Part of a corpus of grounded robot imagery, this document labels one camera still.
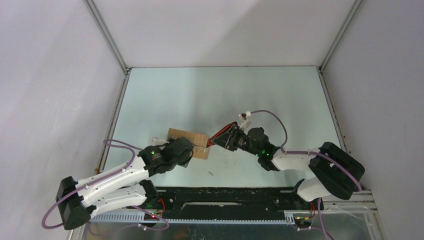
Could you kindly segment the red black utility knife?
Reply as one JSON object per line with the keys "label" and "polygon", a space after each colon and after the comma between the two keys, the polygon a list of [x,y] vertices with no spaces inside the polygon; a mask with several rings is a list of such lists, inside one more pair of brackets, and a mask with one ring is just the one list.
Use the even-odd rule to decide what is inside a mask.
{"label": "red black utility knife", "polygon": [[215,133],[212,137],[210,137],[207,141],[207,147],[211,147],[213,145],[215,145],[214,143],[212,143],[212,140],[214,140],[215,138],[221,136],[222,134],[224,134],[225,132],[227,132],[231,127],[233,126],[237,126],[238,123],[236,121],[233,121],[229,124],[227,124],[226,126],[224,126],[221,130],[219,130],[217,133]]}

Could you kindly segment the brown cardboard express box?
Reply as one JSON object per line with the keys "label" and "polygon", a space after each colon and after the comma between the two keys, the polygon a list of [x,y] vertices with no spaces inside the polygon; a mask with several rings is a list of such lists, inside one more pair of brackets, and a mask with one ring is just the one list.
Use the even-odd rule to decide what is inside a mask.
{"label": "brown cardboard express box", "polygon": [[176,139],[184,137],[188,139],[194,146],[193,157],[196,159],[207,160],[209,157],[210,148],[208,147],[209,137],[205,134],[184,131],[175,128],[169,128],[167,132],[167,139]]}

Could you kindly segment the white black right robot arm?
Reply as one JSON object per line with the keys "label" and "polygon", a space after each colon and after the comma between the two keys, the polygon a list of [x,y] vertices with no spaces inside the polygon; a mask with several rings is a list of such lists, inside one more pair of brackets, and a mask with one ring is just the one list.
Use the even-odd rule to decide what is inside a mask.
{"label": "white black right robot arm", "polygon": [[304,209],[311,201],[326,196],[349,200],[353,193],[362,190],[360,180],[365,167],[332,142],[324,142],[312,150],[285,150],[272,144],[263,128],[244,132],[233,122],[210,138],[208,145],[255,155],[266,171],[313,173],[312,178],[301,179],[290,196],[291,204],[297,209]]}

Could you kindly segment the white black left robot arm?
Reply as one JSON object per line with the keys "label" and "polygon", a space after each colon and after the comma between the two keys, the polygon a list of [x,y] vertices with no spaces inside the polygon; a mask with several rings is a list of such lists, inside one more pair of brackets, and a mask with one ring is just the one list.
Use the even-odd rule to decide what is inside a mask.
{"label": "white black left robot arm", "polygon": [[62,220],[59,226],[65,230],[76,229],[112,210],[153,208],[159,194],[149,178],[176,166],[186,167],[194,156],[194,145],[185,137],[155,139],[144,148],[114,139],[107,139],[104,144],[129,150],[130,160],[88,178],[75,180],[69,176],[61,180],[54,207]]}

